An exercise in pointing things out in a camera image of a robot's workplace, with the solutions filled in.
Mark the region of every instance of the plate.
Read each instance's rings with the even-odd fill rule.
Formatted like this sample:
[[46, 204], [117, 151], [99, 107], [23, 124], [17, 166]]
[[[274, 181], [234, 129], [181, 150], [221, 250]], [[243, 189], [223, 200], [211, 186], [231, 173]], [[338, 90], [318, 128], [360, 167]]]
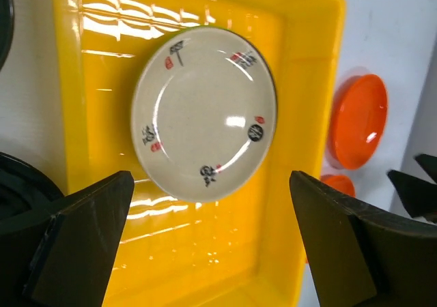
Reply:
[[164, 43], [135, 89], [131, 134], [144, 171], [184, 201], [242, 186], [271, 144], [277, 101], [257, 49], [225, 29], [197, 27]]

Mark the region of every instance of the table surface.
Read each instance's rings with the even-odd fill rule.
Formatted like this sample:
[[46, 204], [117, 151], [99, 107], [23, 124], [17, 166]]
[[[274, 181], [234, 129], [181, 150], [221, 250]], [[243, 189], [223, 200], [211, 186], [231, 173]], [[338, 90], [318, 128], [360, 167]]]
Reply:
[[[436, 39], [437, 0], [346, 1], [336, 87], [354, 75], [378, 74], [388, 89], [389, 117], [377, 152], [363, 168], [339, 171], [325, 161], [323, 172], [349, 175], [359, 199], [389, 209], [394, 189], [386, 172], [399, 169], [404, 156]], [[14, 39], [0, 72], [0, 151], [34, 165], [65, 192], [51, 0], [14, 0], [14, 5]], [[307, 268], [299, 306], [317, 305]]]

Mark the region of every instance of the white surface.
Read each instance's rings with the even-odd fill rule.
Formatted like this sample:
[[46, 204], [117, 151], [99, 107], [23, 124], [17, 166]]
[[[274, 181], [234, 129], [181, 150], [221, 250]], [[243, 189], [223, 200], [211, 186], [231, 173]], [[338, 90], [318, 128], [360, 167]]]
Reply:
[[230, 31], [198, 27], [171, 38], [147, 63], [132, 103], [132, 140], [165, 192], [215, 201], [259, 167], [276, 114], [274, 83], [256, 49]]
[[51, 0], [14, 0], [14, 7], [12, 47], [0, 71], [0, 151], [34, 165], [65, 192]]
[[[380, 146], [363, 168], [338, 171], [325, 163], [324, 173], [350, 176], [357, 198], [388, 210], [394, 188], [386, 172], [401, 167], [436, 38], [437, 0], [346, 2], [337, 87], [367, 71], [381, 76], [389, 93], [389, 116]], [[299, 306], [318, 306], [309, 267]]]

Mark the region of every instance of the black calligraphy character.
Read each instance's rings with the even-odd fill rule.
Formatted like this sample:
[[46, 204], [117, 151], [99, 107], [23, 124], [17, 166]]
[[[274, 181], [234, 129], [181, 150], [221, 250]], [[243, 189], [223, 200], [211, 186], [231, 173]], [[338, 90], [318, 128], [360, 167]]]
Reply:
[[238, 61], [238, 65], [240, 65], [240, 67], [241, 67], [243, 70], [246, 70], [246, 69], [248, 68], [247, 62], [246, 62], [243, 58], [241, 58], [241, 59]]
[[208, 187], [211, 182], [216, 181], [216, 179], [214, 178], [214, 176], [216, 175], [216, 170], [213, 169], [211, 166], [202, 166], [200, 168], [200, 175], [203, 176], [206, 187]]
[[148, 125], [142, 129], [142, 133], [144, 145], [147, 145], [147, 142], [152, 142], [155, 139], [155, 134], [150, 130]]
[[247, 131], [247, 136], [249, 137], [249, 139], [251, 139], [253, 142], [258, 142], [259, 140], [262, 139], [264, 135], [264, 130], [262, 129], [261, 126], [259, 126], [258, 124], [253, 124], [249, 130]]
[[246, 63], [249, 65], [249, 67], [257, 62], [256, 58], [252, 55], [245, 55], [244, 59], [245, 59]]
[[179, 54], [179, 50], [182, 48], [184, 48], [184, 41], [179, 41], [178, 43], [170, 47], [170, 55], [175, 53], [178, 56], [178, 60], [181, 66], [184, 65], [182, 63], [182, 59], [180, 58], [180, 54]]

